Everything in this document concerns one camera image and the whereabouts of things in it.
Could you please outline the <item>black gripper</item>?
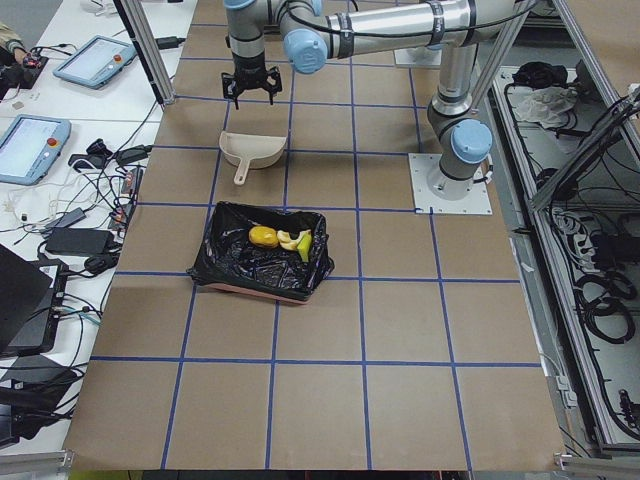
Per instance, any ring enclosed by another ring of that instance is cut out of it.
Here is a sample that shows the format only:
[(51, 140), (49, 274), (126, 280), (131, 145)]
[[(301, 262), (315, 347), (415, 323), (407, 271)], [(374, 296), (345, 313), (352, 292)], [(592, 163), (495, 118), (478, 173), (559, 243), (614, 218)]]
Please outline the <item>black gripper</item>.
[(277, 66), (266, 68), (264, 54), (243, 57), (233, 54), (234, 73), (221, 74), (223, 96), (233, 101), (235, 109), (239, 109), (239, 96), (245, 91), (262, 89), (267, 92), (269, 104), (281, 91), (281, 76)]

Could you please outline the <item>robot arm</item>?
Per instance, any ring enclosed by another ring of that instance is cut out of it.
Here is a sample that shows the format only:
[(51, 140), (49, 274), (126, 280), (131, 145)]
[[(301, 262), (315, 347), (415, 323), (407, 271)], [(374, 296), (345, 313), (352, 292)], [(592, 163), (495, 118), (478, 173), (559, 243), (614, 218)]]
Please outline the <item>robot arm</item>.
[(227, 45), (233, 73), (221, 76), (223, 96), (237, 101), (249, 90), (275, 96), (278, 68), (265, 60), (265, 31), (276, 28), (291, 67), (313, 74), (330, 59), (399, 50), (440, 53), (439, 83), (428, 120), (442, 155), (437, 179), (445, 185), (473, 180), (491, 149), (489, 128), (471, 118), (471, 74), (478, 46), (527, 14), (518, 1), (420, 1), (377, 10), (325, 15), (319, 1), (227, 1)]

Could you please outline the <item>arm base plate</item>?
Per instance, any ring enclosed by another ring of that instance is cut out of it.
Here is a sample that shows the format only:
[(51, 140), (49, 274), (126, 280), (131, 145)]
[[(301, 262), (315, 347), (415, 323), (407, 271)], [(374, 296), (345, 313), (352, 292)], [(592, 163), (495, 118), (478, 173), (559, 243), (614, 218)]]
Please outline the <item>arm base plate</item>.
[(493, 214), (487, 182), (481, 167), (471, 179), (458, 181), (440, 171), (440, 154), (408, 155), (414, 211), (417, 214)]
[(399, 68), (439, 69), (442, 50), (427, 47), (397, 49), (394, 51), (395, 65)]

